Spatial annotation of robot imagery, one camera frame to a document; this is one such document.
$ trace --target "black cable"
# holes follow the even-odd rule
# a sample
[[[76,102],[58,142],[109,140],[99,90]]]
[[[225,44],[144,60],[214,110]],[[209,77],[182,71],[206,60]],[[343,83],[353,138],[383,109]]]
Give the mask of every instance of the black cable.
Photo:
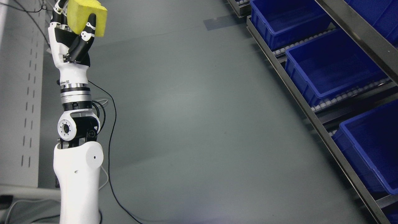
[[[61,216],[61,215],[54,215],[54,216],[48,216],[48,217],[38,218],[38,219],[33,220],[33,221],[30,222],[30,223],[38,222],[38,221],[43,221],[43,220],[46,220],[46,219],[49,219],[49,218],[56,218],[56,217],[59,217],[59,216]]]
[[[46,41],[47,45],[49,46],[49,48],[51,48],[51,46],[50,46],[50,44],[49,44],[49,41],[47,40],[46,35],[44,34],[43,30],[41,30],[41,28],[40,28],[40,26],[37,24],[36,20],[33,19],[32,15],[29,14],[29,11],[27,11],[27,10],[25,9],[25,7],[24,7],[23,5],[21,5],[17,0],[14,0],[14,2],[17,3],[17,4],[24,10],[24,12],[26,12],[26,14],[32,19],[32,21],[35,23],[35,25],[37,26],[37,28],[40,30],[41,34],[43,35],[44,40]]]
[[[116,195],[115,195],[115,192],[114,192],[113,186],[112,186],[112,182],[111,182],[111,173],[110,173],[111,141],[112,141],[112,135],[113,135],[113,131],[114,131],[114,129],[115,129],[116,117],[117,117],[117,116],[116,116],[116,115],[117,115],[117,112],[116,112],[115,100],[113,99],[112,95],[110,95],[110,94],[109,94],[107,91],[105,91],[103,88],[97,86],[96,84],[94,84],[94,83],[91,82],[91,81],[89,81],[89,82],[90,82],[91,84],[93,84],[94,86],[96,86],[97,88],[99,88],[100,90],[104,91],[106,94],[108,94],[108,95],[111,97],[112,102],[113,102],[113,107],[114,107],[114,109],[115,109],[115,121],[113,122],[112,131],[111,131],[111,136],[109,137],[109,145],[108,145],[108,175],[109,175],[109,185],[111,186],[111,191],[112,191],[113,197],[115,198],[116,203],[119,205],[119,207],[121,207],[130,217],[132,217],[137,223],[143,224],[142,222],[138,221],[127,209],[125,209],[125,208],[123,207],[123,205],[120,204],[119,200],[117,199],[117,197],[116,197]]]
[[[98,212],[99,212],[99,216],[100,216],[99,224],[102,224],[102,212],[100,209],[98,209]]]
[[[103,126],[104,126],[104,124],[105,124],[105,121],[106,121],[105,108],[103,107],[102,103],[100,103],[100,102],[98,102],[98,101],[95,101],[95,100],[93,100],[93,102],[96,103],[96,104],[98,104],[98,105],[101,107],[102,112],[103,112],[103,121],[102,121],[101,129],[99,130],[99,133],[100,133],[100,132],[102,131],[102,128],[103,128]]]
[[[96,111],[97,111],[97,117],[99,118],[99,116],[100,116],[100,110],[98,109],[97,105],[94,103],[94,101],[91,102],[91,105],[93,105],[94,108],[96,109]]]
[[[40,9],[38,11],[27,11],[27,10],[23,10],[23,9],[20,9],[20,8],[15,7],[15,6],[12,6],[12,5],[9,5],[9,4],[6,4],[6,3],[2,3],[2,2],[0,2],[0,4],[3,5],[3,6],[8,6],[10,8],[16,9],[16,10],[21,11],[21,12],[38,13],[41,10],[52,11],[50,9],[47,9],[47,6],[46,6],[46,8],[43,8],[44,7],[44,0],[43,0],[43,3],[41,4]]]

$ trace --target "blue plastic bin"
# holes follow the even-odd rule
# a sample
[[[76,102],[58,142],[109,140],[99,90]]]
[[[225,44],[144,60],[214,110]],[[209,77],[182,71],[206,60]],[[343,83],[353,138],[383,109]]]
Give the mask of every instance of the blue plastic bin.
[[[348,119],[333,140],[371,193],[398,194],[398,100]]]
[[[341,29],[286,51],[285,70],[310,106],[387,78]]]
[[[345,0],[392,45],[398,44],[397,0]]]
[[[276,50],[324,31],[332,21],[314,0],[252,0],[252,23]]]

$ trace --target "metal shelf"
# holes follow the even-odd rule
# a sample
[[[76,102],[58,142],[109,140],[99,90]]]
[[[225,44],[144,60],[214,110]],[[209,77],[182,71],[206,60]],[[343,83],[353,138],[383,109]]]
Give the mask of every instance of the metal shelf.
[[[252,12],[252,6],[250,5],[250,2],[244,3],[242,5],[238,5],[235,0],[228,0],[228,2],[239,18],[248,16]]]
[[[257,44],[260,46],[261,50],[264,52],[272,66],[274,67],[275,71],[278,73],[279,77],[282,79],[298,105],[301,107],[307,118],[310,120],[311,124],[317,131],[318,135],[321,137],[323,142],[325,143],[326,147],[329,149],[330,153],[354,187],[354,190],[358,193],[361,200],[364,202],[365,206],[374,217],[374,219],[380,224],[389,224],[389,220],[384,215],[381,208],[387,206],[387,204],[391,204],[394,199],[391,196],[386,198],[379,199],[380,205],[374,200],[372,195],[366,189],[362,181],[359,179],[358,175],[355,173],[354,169],[351,167],[350,163],[341,153],[338,146],[334,143],[333,139],[329,136],[328,131],[323,126],[322,122],[318,119],[317,115],[312,111],[311,107],[305,101],[304,97],[301,95],[300,91],[297,89],[293,81],[290,79],[289,75],[284,70],[281,63],[272,53],[271,49],[265,43],[263,38],[261,37],[260,33],[256,30],[253,23],[251,22],[251,16],[247,18],[247,25],[248,30],[251,35],[256,40]]]
[[[398,50],[344,0],[315,1],[398,84]]]

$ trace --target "gray floor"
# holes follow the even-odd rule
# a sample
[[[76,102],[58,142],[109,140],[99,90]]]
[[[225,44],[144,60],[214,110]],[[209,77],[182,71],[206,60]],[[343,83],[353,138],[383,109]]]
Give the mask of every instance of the gray floor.
[[[112,183],[140,220],[373,223],[226,1],[101,2],[107,30],[90,50],[88,77],[115,98]],[[46,55],[39,182],[47,188],[62,113],[58,78]],[[92,94],[107,97],[95,87]],[[106,109],[105,159],[114,117]],[[109,185],[99,195],[104,224],[134,223]]]

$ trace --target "robotic arm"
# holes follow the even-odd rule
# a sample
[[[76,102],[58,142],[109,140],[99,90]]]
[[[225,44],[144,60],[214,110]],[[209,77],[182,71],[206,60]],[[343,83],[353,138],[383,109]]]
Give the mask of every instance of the robotic arm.
[[[96,142],[100,120],[93,113],[86,76],[96,15],[88,17],[84,30],[78,35],[67,25],[66,9],[67,0],[58,0],[48,28],[54,64],[60,71],[64,109],[57,125],[60,139],[54,149],[54,171],[61,190],[60,224],[98,224],[103,151]]]

